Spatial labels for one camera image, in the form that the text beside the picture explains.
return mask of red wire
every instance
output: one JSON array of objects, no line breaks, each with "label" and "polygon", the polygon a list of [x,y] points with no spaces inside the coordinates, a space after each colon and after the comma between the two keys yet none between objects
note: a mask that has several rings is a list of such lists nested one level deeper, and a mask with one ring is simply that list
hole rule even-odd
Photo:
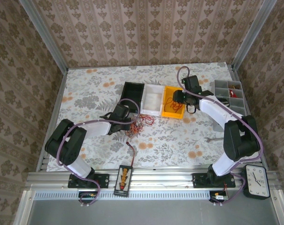
[{"label": "red wire", "polygon": [[175,113],[177,113],[177,111],[178,111],[181,107],[183,107],[183,104],[178,103],[178,102],[174,102],[174,101],[172,100],[172,98],[170,97],[170,98],[167,99],[167,101],[166,101],[166,103],[165,103],[164,111],[166,111],[166,105],[168,105],[168,104],[171,104],[171,105],[170,105],[170,108],[172,108],[173,110],[175,110]]},{"label": "red wire", "polygon": [[132,145],[129,144],[129,142],[126,142],[126,144],[127,144],[129,147],[131,147],[131,149],[133,150],[133,158],[132,158],[132,162],[131,162],[131,166],[132,166],[132,165],[133,165],[133,161],[134,161],[134,156],[135,156],[135,154],[136,154],[136,151],[134,150],[134,148],[132,147]]},{"label": "red wire", "polygon": [[125,134],[132,138],[135,134],[143,131],[144,123],[147,125],[154,124],[154,117],[148,115],[140,115],[139,118],[130,125],[130,130],[126,131]]}]

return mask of wrench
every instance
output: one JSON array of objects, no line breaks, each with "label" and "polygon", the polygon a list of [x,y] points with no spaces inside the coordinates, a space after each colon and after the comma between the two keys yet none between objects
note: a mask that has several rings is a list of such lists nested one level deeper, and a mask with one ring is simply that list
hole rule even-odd
[{"label": "wrench", "polygon": [[209,142],[214,142],[214,141],[221,141],[223,139],[224,139],[223,137],[218,137],[218,138],[208,138],[208,137],[205,137],[204,138],[204,142],[209,143]]}]

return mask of white box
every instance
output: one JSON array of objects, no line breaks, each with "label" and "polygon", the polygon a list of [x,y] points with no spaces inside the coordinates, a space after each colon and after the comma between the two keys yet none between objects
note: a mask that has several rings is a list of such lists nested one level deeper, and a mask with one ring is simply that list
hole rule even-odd
[{"label": "white box", "polygon": [[141,114],[161,116],[164,91],[165,86],[145,84],[141,101]]}]

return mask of table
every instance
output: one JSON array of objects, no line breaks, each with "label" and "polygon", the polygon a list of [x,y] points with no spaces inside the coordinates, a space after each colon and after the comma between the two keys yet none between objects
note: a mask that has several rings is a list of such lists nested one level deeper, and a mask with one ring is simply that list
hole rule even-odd
[{"label": "table", "polygon": [[[188,66],[198,77],[203,90],[212,90],[215,79],[231,80],[226,63],[197,63],[139,67],[101,67],[69,70],[57,123],[69,119],[74,123],[98,119],[111,112],[120,99],[124,82],[148,83],[179,87],[177,70]],[[181,71],[181,78],[187,75]],[[85,139],[80,156],[94,169],[117,169],[130,165],[158,167],[170,165],[208,165],[223,153],[223,142],[205,143],[204,138],[223,137],[213,131],[213,120],[203,112],[184,113],[182,120],[155,117],[138,136],[129,138],[124,131]],[[50,157],[47,171],[64,171]]]}]

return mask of cable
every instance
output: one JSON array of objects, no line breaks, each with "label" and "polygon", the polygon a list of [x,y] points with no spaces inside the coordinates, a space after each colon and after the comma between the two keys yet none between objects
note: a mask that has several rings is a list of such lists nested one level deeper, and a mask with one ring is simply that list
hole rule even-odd
[{"label": "cable", "polygon": [[225,193],[229,197],[228,192],[227,192],[227,184],[224,182],[224,187],[225,187]]},{"label": "cable", "polygon": [[170,98],[167,99],[167,101],[166,101],[166,103],[165,103],[164,111],[166,111],[166,105],[168,105],[168,104],[171,104],[171,105],[170,105],[170,108],[172,108],[173,110],[175,110],[175,113],[177,113],[177,111],[178,111],[179,109],[181,109],[181,107],[183,106],[183,104],[173,101],[173,99],[170,97]]},{"label": "cable", "polygon": [[114,121],[114,120],[90,120],[90,121],[87,121],[87,122],[74,124],[74,125],[67,131],[67,133],[65,134],[65,136],[63,137],[63,139],[62,139],[62,141],[61,141],[60,146],[58,147],[57,154],[56,154],[56,162],[57,162],[58,165],[60,165],[60,166],[63,165],[67,170],[69,170],[69,171],[70,171],[72,174],[74,174],[77,178],[79,178],[79,179],[81,179],[81,180],[85,180],[85,181],[92,182],[92,183],[94,183],[94,184],[97,185],[98,192],[97,192],[95,198],[94,198],[91,202],[88,203],[89,205],[93,204],[93,203],[96,201],[96,199],[98,198],[99,193],[100,193],[100,185],[99,185],[96,181],[94,181],[94,180],[87,179],[87,178],[83,178],[83,177],[79,176],[79,175],[76,174],[74,171],[72,171],[71,169],[69,169],[66,165],[64,165],[63,163],[60,163],[59,158],[60,158],[62,146],[63,146],[63,144],[65,143],[65,141],[66,141],[67,137],[69,136],[69,134],[72,132],[72,130],[75,129],[76,127],[78,127],[78,126],[81,126],[81,125],[90,124],[90,123],[96,123],[96,122],[110,122],[110,123],[117,123],[117,124],[131,124],[131,123],[134,123],[134,122],[139,118],[139,116],[140,116],[140,108],[139,108],[139,106],[138,106],[138,104],[137,104],[136,102],[132,101],[132,100],[129,99],[129,98],[123,98],[123,99],[121,99],[118,103],[120,103],[120,102],[122,102],[122,101],[125,101],[125,100],[131,101],[131,102],[136,106],[136,108],[137,108],[137,110],[138,110],[138,115],[134,118],[134,120],[132,120],[132,121],[130,121],[130,122],[119,122],[119,121]]},{"label": "cable", "polygon": [[220,191],[220,192],[216,192],[215,195],[220,195],[220,194],[222,194],[223,192],[225,192],[226,195],[228,195],[228,193],[227,193],[227,186],[226,186],[226,183],[225,183],[225,182],[224,182],[224,188],[223,188],[223,190]]},{"label": "cable", "polygon": [[86,205],[86,206],[92,205],[92,204],[96,201],[96,199],[98,198],[98,196],[99,196],[99,194],[100,194],[100,185],[99,185],[96,181],[94,181],[94,180],[92,180],[92,179],[83,178],[83,177],[79,176],[78,174],[76,174],[75,172],[73,172],[73,171],[72,171],[70,168],[68,168],[67,166],[65,166],[65,165],[63,165],[63,166],[64,166],[67,170],[69,170],[72,174],[74,174],[74,176],[76,176],[77,178],[79,178],[79,179],[81,179],[81,180],[85,180],[85,181],[92,182],[92,183],[94,183],[94,184],[97,185],[98,192],[97,192],[97,194],[96,194],[96,196],[94,197],[93,200],[91,200],[91,201],[90,201],[89,203],[87,203],[87,204],[85,204],[85,203],[82,202],[82,196],[80,197],[80,200],[79,200],[79,202],[81,203],[81,205]]},{"label": "cable", "polygon": [[134,150],[134,148],[132,147],[132,145],[129,144],[129,142],[126,142],[126,144],[127,144],[129,147],[131,147],[131,149],[133,150],[133,158],[132,158],[132,161],[131,161],[131,166],[132,166],[132,165],[133,165],[133,161],[134,161],[134,156],[135,156],[135,154],[136,154],[136,151]]},{"label": "cable", "polygon": [[125,134],[132,138],[135,134],[143,131],[144,123],[147,125],[154,124],[154,117],[148,115],[140,115],[139,118],[130,125],[130,130],[125,131]]},{"label": "cable", "polygon": [[[188,94],[190,95],[193,95],[193,96],[196,96],[200,99],[205,99],[205,100],[208,100],[208,101],[211,101],[215,104],[217,104],[218,106],[220,106],[222,109],[224,109],[226,112],[230,113],[231,116],[233,116],[234,118],[236,118],[237,120],[239,120],[245,127],[247,127],[250,132],[255,136],[255,138],[257,139],[258,143],[259,143],[259,146],[260,146],[260,153],[257,157],[254,157],[254,158],[251,158],[251,159],[244,159],[244,160],[241,160],[239,162],[237,162],[231,169],[230,171],[232,171],[233,169],[235,169],[239,164],[243,163],[243,162],[250,162],[250,161],[253,161],[253,160],[257,160],[259,158],[261,158],[261,156],[263,155],[263,152],[264,152],[264,146],[263,146],[263,142],[262,140],[260,139],[259,135],[247,124],[245,123],[241,118],[239,118],[235,113],[233,113],[232,111],[229,110],[228,107],[224,106],[222,103],[220,103],[219,101],[215,101],[211,98],[208,98],[208,97],[205,97],[205,96],[202,96],[202,95],[198,95],[198,94],[195,94],[195,93],[192,93],[190,91],[188,91],[186,88],[184,88],[184,86],[180,83],[179,81],[179,73],[181,71],[181,69],[183,68],[186,68],[188,70],[188,75],[187,77],[190,75],[190,69],[187,67],[187,66],[183,66],[183,67],[180,67],[180,69],[177,71],[177,82],[179,84],[179,86],[185,91],[187,92]],[[239,177],[243,180],[243,183],[241,185],[241,188],[237,191],[237,193],[232,197],[230,198],[229,200],[225,201],[223,204],[225,203],[228,203],[230,201],[232,201],[234,198],[236,198],[236,196],[242,191],[242,189],[244,188],[245,186],[245,179],[243,177],[240,177],[232,172],[230,172],[233,176],[236,176],[236,177]]]},{"label": "cable", "polygon": [[[83,197],[83,196],[87,196],[87,195],[93,197],[92,194],[89,193],[89,192],[81,193],[81,196],[80,196],[80,199],[79,199],[79,202],[81,203],[81,206],[84,206],[84,205],[85,205],[85,203],[82,201],[82,197]],[[89,206],[89,205],[91,205],[91,204],[92,204],[92,201],[90,201],[89,203],[86,203],[86,206]]]}]

